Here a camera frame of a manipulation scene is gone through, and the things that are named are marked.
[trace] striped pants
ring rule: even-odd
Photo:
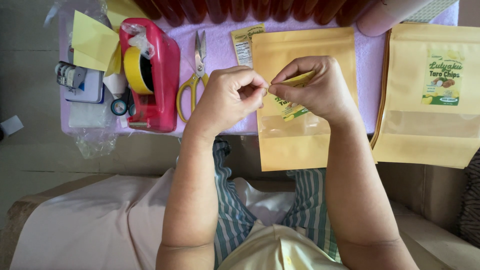
[[[240,201],[235,183],[227,181],[231,169],[224,167],[223,163],[229,153],[228,142],[217,138],[213,145],[218,193],[215,269],[245,240],[257,219]],[[287,175],[296,181],[295,200],[281,225],[305,228],[306,237],[340,262],[325,204],[325,169],[292,170],[287,171]]]

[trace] red tape dispenser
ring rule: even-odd
[[[135,102],[135,113],[127,119],[128,126],[156,133],[172,132],[177,128],[179,46],[148,19],[128,18],[122,24],[145,27],[146,38],[153,46],[148,49],[148,55],[152,55],[148,60],[140,49],[128,44],[133,35],[120,28],[123,67]]]

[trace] brown bottle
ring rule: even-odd
[[[182,25],[185,14],[177,0],[153,0],[153,2],[169,25],[173,27]]]
[[[234,22],[243,22],[250,9],[250,0],[230,0],[230,14]]]
[[[295,20],[304,22],[310,18],[318,0],[296,0],[292,5],[292,13]]]
[[[177,0],[191,24],[201,23],[207,14],[205,0]]]
[[[252,13],[257,21],[266,21],[270,17],[271,0],[252,0]]]
[[[347,0],[336,14],[336,23],[341,26],[350,26],[371,0]]]
[[[324,0],[325,3],[317,4],[317,8],[313,14],[313,20],[319,25],[326,25],[336,15],[338,10],[347,0]]]
[[[290,17],[293,0],[272,0],[271,15],[274,20],[281,23]]]
[[[208,16],[214,24],[221,24],[228,16],[228,2],[225,0],[205,0]]]
[[[148,16],[151,20],[158,20],[162,17],[160,11],[152,3],[152,0],[133,0],[137,6]]]

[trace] kraft paper bag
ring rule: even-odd
[[[376,160],[466,167],[480,147],[480,28],[400,24],[389,45]]]
[[[270,82],[298,57],[330,55],[337,59],[358,105],[353,28],[330,28],[256,34],[253,69]],[[330,126],[306,113],[284,121],[271,97],[257,110],[262,171],[323,168],[327,165]]]

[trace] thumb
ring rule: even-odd
[[[302,101],[303,101],[302,88],[296,88],[296,87],[278,84],[278,85],[271,85],[270,88],[268,89],[268,92],[288,102],[295,102],[298,104],[302,104]]]
[[[255,89],[248,98],[241,101],[245,110],[248,111],[248,114],[254,112],[263,105],[262,102],[266,93],[267,89],[259,87]]]

